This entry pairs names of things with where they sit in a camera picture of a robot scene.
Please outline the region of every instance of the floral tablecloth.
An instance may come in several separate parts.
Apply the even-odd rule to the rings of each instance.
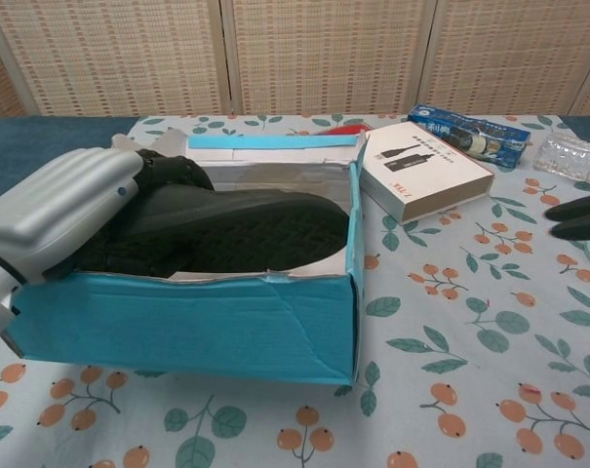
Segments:
[[[403,116],[147,117],[189,134],[307,135]],[[555,116],[491,196],[405,226],[364,195],[354,387],[20,361],[0,341],[0,468],[590,467],[590,262],[542,213],[590,186],[537,173]]]

